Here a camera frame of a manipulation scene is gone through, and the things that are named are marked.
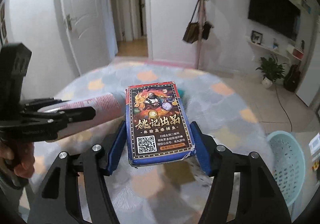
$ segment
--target blue laundry basket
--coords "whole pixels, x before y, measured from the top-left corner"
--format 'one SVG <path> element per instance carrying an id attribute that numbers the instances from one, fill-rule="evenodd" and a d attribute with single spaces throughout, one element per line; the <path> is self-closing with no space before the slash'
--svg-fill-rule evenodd
<path id="1" fill-rule="evenodd" d="M 297 199 L 304 182 L 304 154 L 296 139 L 288 132 L 272 132 L 267 141 L 275 157 L 273 177 L 289 207 Z"/>

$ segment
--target round table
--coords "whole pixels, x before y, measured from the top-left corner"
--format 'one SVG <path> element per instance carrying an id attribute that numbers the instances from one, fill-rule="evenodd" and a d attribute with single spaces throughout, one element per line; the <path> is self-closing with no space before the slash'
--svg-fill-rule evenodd
<path id="1" fill-rule="evenodd" d="M 124 113 L 125 89 L 130 85 L 174 81 L 183 90 L 182 102 L 189 122 L 196 121 L 204 134 L 214 137 L 235 153 L 257 151 L 271 170 L 272 151 L 265 134 L 249 107 L 219 77 L 193 69 L 142 62 L 124 62 L 91 71 L 70 83 L 55 98 L 79 100 L 106 93 L 117 94 Z M 30 182 L 36 191 L 47 170 L 61 151 L 84 152 L 116 131 L 124 117 L 114 119 L 73 136 L 47 143 L 35 143 L 35 174 Z M 125 147 L 119 166 L 106 177 L 106 185 L 121 223 L 198 223 L 212 179 L 200 170 L 196 158 L 133 168 Z M 235 177 L 234 193 L 239 180 Z M 90 219 L 83 176 L 79 177 L 83 217 Z M 232 201 L 230 216 L 236 211 Z"/>

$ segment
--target green leaves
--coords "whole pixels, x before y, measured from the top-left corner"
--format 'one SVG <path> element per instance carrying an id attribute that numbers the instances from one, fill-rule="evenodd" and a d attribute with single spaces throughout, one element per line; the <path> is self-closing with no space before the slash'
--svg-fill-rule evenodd
<path id="1" fill-rule="evenodd" d="M 261 70 L 263 78 L 267 77 L 270 81 L 275 82 L 277 79 L 284 78 L 283 65 L 286 63 L 278 64 L 278 58 L 271 55 L 269 59 L 260 57 L 261 66 L 256 70 Z"/>

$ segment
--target doorway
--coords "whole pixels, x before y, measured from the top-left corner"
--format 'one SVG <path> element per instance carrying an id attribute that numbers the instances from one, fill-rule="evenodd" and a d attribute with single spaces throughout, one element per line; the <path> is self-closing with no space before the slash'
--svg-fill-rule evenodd
<path id="1" fill-rule="evenodd" d="M 111 0 L 117 56 L 148 57 L 145 0 Z"/>

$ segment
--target wall-mounted tv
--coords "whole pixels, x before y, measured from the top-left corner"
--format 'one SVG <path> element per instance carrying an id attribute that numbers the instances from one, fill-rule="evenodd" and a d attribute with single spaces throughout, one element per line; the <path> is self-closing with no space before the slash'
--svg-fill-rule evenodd
<path id="1" fill-rule="evenodd" d="M 289 0 L 250 0 L 248 18 L 294 41 L 297 38 L 300 9 Z"/>

